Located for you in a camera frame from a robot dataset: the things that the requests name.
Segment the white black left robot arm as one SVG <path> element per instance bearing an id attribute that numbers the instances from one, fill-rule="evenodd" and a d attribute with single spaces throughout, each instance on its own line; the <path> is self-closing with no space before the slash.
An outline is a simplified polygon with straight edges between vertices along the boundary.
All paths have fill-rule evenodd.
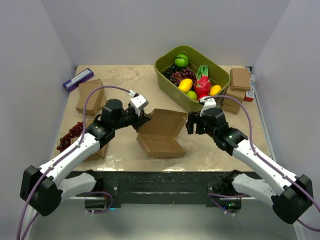
<path id="1" fill-rule="evenodd" d="M 64 152 L 38 168 L 31 165 L 23 172 L 20 198 L 42 216 L 50 215 L 67 195 L 63 183 L 68 182 L 69 173 L 108 144 L 115 137 L 116 130 L 128 126 L 139 130 L 151 119 L 144 111 L 148 104 L 143 95 L 131 98 L 127 109 L 119 99 L 108 100 L 101 114 Z"/>

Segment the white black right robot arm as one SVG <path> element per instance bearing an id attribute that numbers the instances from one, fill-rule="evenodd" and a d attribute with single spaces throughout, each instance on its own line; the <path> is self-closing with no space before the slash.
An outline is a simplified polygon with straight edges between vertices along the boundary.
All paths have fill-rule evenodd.
<path id="1" fill-rule="evenodd" d="M 274 162 L 237 128 L 230 127 L 220 108 L 211 107 L 190 112 L 186 123 L 188 134 L 207 134 L 222 151 L 248 165 L 261 180 L 235 172 L 223 183 L 223 192 L 230 197 L 249 195 L 271 206 L 287 224 L 293 224 L 312 206 L 313 184 L 306 175 L 297 176 Z"/>

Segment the brown cardboard box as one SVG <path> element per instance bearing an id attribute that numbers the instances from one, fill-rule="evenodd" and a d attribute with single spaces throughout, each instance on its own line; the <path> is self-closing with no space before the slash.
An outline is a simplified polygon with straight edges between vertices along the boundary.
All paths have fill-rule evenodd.
<path id="1" fill-rule="evenodd" d="M 186 150 L 177 142 L 177 137 L 185 126 L 186 112 L 155 108 L 151 120 L 137 131 L 136 140 L 147 157 L 182 158 Z"/>

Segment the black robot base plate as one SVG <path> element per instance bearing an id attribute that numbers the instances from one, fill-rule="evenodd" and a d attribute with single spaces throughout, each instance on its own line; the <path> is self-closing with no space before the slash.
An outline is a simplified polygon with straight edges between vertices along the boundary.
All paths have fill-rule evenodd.
<path id="1" fill-rule="evenodd" d="M 124 204 L 205 205 L 236 213 L 243 198 L 227 183 L 236 171 L 97 171 L 103 182 L 82 193 L 87 209 Z"/>

